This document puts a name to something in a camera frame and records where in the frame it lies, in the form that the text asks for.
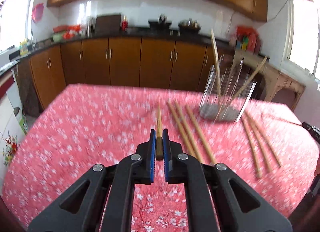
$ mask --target wire rack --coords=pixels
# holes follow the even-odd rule
[[[227,68],[221,75],[221,96],[217,96],[216,72],[211,66],[207,85],[201,98],[199,111],[201,117],[212,121],[238,122],[247,106],[256,82],[249,85],[232,101],[233,95],[249,78],[249,71],[242,70],[243,60],[234,68]]]

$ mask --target metal screw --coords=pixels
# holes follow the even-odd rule
[[[96,164],[92,167],[93,171],[102,171],[103,166],[102,164]]]
[[[141,155],[139,155],[139,154],[133,154],[133,155],[131,155],[131,160],[133,160],[133,161],[138,161],[138,160],[140,160],[141,159]]]
[[[224,163],[218,163],[217,169],[220,171],[225,171],[227,169],[226,165]]]
[[[178,159],[186,160],[186,159],[188,159],[188,155],[187,154],[178,154]]]

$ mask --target wooden chopstick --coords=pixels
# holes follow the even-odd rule
[[[162,124],[161,124],[160,105],[158,105],[158,111],[157,111],[156,160],[158,161],[163,160]]]
[[[189,139],[188,139],[188,137],[186,135],[186,132],[184,131],[183,126],[180,123],[180,120],[179,120],[179,118],[177,116],[177,113],[176,113],[176,111],[174,110],[173,106],[171,105],[171,103],[169,101],[168,101],[168,106],[169,106],[169,109],[170,109],[170,111],[172,113],[172,116],[173,116],[176,124],[178,125],[178,129],[180,131],[180,134],[181,134],[181,136],[183,138],[183,141],[184,141],[184,143],[185,143],[185,145],[187,147],[187,150],[188,150],[189,154],[191,156],[193,156],[193,157],[196,157],[195,152],[193,151],[192,146],[191,146],[191,144],[189,142]]]
[[[249,119],[249,121],[251,121],[255,127],[258,129],[258,131],[260,132],[261,136],[264,138],[264,140],[266,141],[267,145],[269,146],[273,156],[275,157],[279,167],[281,167],[281,161],[279,160],[278,156],[276,155],[270,140],[268,139],[268,137],[265,135],[264,131],[262,130],[261,126],[246,112],[244,111],[245,115],[247,116],[247,118]]]
[[[193,137],[193,134],[191,133],[191,130],[190,130],[190,127],[189,127],[189,125],[188,125],[188,123],[187,123],[187,121],[186,121],[186,118],[185,118],[184,115],[183,115],[183,112],[182,112],[182,110],[181,110],[181,107],[179,106],[179,104],[178,104],[177,102],[175,102],[175,104],[176,104],[176,108],[177,108],[177,111],[178,111],[178,113],[179,113],[180,119],[181,119],[181,121],[182,121],[182,124],[184,125],[184,128],[185,128],[185,130],[187,131],[187,134],[188,134],[188,136],[189,136],[189,139],[190,139],[191,145],[192,145],[192,147],[193,147],[193,150],[194,150],[195,153],[196,153],[197,159],[198,159],[199,162],[204,163],[204,160],[203,160],[203,158],[202,158],[202,155],[201,155],[201,153],[200,153],[200,151],[199,151],[199,148],[198,148],[198,146],[197,146],[197,144],[196,144],[196,141],[195,141],[195,139],[194,139],[194,137]]]
[[[220,104],[220,96],[221,96],[221,79],[220,79],[220,65],[218,58],[218,50],[216,39],[214,37],[213,29],[211,28],[211,44],[213,49],[213,58],[214,58],[214,69],[216,70],[216,81],[217,81],[217,95],[218,95],[218,103]]]
[[[238,97],[242,91],[244,91],[244,89],[247,87],[247,85],[249,85],[249,83],[253,80],[253,78],[256,76],[256,74],[259,72],[260,69],[262,69],[263,65],[266,63],[267,61],[267,56],[264,57],[263,61],[257,66],[257,68],[255,69],[255,71],[251,74],[251,76],[246,80],[246,82],[242,85],[242,87],[233,95],[233,97],[231,98],[230,102],[228,104],[226,104],[225,106],[222,107],[222,111],[226,108],[228,108],[228,106],[232,103],[232,101]]]
[[[248,126],[248,123],[246,122],[246,120],[244,119],[243,116],[241,116],[241,120],[242,120],[243,127],[244,127],[244,130],[245,130],[246,134],[247,134],[247,137],[248,137],[248,140],[249,140],[249,144],[250,144],[250,147],[251,147],[251,150],[252,150],[253,161],[254,161],[254,164],[255,164],[255,167],[256,167],[257,176],[258,176],[258,179],[260,179],[261,178],[260,164],[258,162],[258,157],[257,157],[256,151],[254,149],[254,144],[253,144],[252,139],[251,139],[249,126]]]
[[[210,146],[209,146],[209,144],[208,144],[208,142],[207,142],[207,140],[206,140],[206,138],[205,138],[205,136],[204,136],[204,134],[202,132],[201,127],[199,126],[195,116],[193,115],[193,112],[191,111],[191,109],[189,108],[188,105],[186,105],[186,110],[187,110],[187,112],[189,114],[189,117],[190,117],[193,125],[195,126],[195,128],[196,128],[196,130],[198,132],[198,135],[199,135],[199,137],[200,137],[200,139],[201,139],[201,141],[202,141],[202,143],[204,145],[205,150],[207,151],[207,154],[208,154],[212,164],[216,165],[217,164],[217,160],[216,160],[215,156],[213,155],[213,153],[211,151],[211,148],[210,148]]]
[[[251,126],[251,129],[252,129],[252,131],[253,131],[253,133],[254,133],[257,141],[258,141],[258,145],[259,145],[259,148],[260,148],[260,150],[262,152],[264,161],[265,161],[265,163],[267,165],[268,172],[272,172],[272,168],[270,166],[270,162],[268,161],[268,158],[267,158],[267,153],[266,153],[265,149],[263,148],[262,141],[260,140],[259,132],[258,132],[255,124],[252,121],[248,120],[248,122],[249,122],[249,125]]]

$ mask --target black countertop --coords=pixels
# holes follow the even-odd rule
[[[42,48],[35,49],[31,52],[29,52],[26,55],[20,56],[19,51],[14,52],[14,54],[10,54],[9,58],[11,62],[4,65],[0,68],[0,77],[4,75],[7,71],[9,71],[11,68],[16,66],[20,61],[24,59],[28,59],[34,54],[37,54],[39,52],[45,51],[53,46],[74,42],[74,41],[81,41],[86,39],[97,39],[97,38],[110,38],[110,37],[144,37],[144,38],[156,38],[156,39],[165,39],[165,40],[174,40],[174,41],[183,41],[183,42],[189,42],[192,44],[200,44],[200,45],[211,45],[211,37],[209,35],[203,35],[203,34],[186,34],[181,33],[179,35],[178,30],[169,30],[169,31],[156,31],[151,30],[150,28],[128,28],[126,32],[119,31],[119,32],[105,32],[105,33],[97,33],[92,34],[91,37],[85,36],[77,36],[70,40],[62,40],[60,42],[53,42],[50,45],[46,45]],[[229,46],[228,41],[217,39],[216,43],[218,48],[222,48],[225,50],[234,51],[235,49],[231,46]]]

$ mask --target pink tablecloth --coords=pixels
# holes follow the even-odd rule
[[[156,109],[162,109],[162,123],[169,137],[180,142],[177,126],[166,105],[177,100],[197,114],[201,94],[122,87],[70,85],[38,118],[21,144],[5,177],[3,199],[8,208],[28,225],[92,165],[118,163],[135,152],[156,128]],[[278,168],[268,152],[272,173],[267,173],[258,147],[263,178],[256,178],[252,152],[242,123],[212,124],[198,118],[219,162],[226,163],[272,206],[285,216],[296,208],[309,188],[319,149],[300,126],[272,119],[270,115],[299,123],[282,104],[251,101],[250,114],[263,126],[282,161]],[[198,146],[209,164],[209,158]],[[156,162],[155,182],[135,189],[132,230],[156,232],[187,231],[188,220],[183,185],[164,181],[163,162]]]

